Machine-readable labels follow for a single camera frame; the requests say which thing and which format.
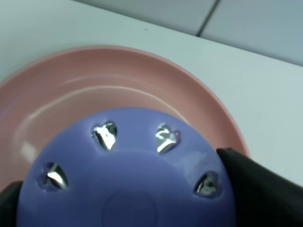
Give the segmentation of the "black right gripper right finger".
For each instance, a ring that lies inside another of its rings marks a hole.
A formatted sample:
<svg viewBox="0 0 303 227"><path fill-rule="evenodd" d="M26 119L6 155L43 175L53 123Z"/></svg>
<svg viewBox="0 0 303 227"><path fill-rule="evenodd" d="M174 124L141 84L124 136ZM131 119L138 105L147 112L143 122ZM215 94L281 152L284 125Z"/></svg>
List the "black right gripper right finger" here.
<svg viewBox="0 0 303 227"><path fill-rule="evenodd" d="M303 188L259 165L232 148L217 154L230 177L237 226L301 227Z"/></svg>

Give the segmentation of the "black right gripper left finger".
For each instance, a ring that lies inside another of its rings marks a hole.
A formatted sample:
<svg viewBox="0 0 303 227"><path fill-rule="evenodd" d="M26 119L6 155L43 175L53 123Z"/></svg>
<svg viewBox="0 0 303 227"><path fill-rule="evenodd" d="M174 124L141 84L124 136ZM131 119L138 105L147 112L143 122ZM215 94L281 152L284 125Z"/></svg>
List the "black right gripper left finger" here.
<svg viewBox="0 0 303 227"><path fill-rule="evenodd" d="M15 227L22 181L10 183L0 192L0 227Z"/></svg>

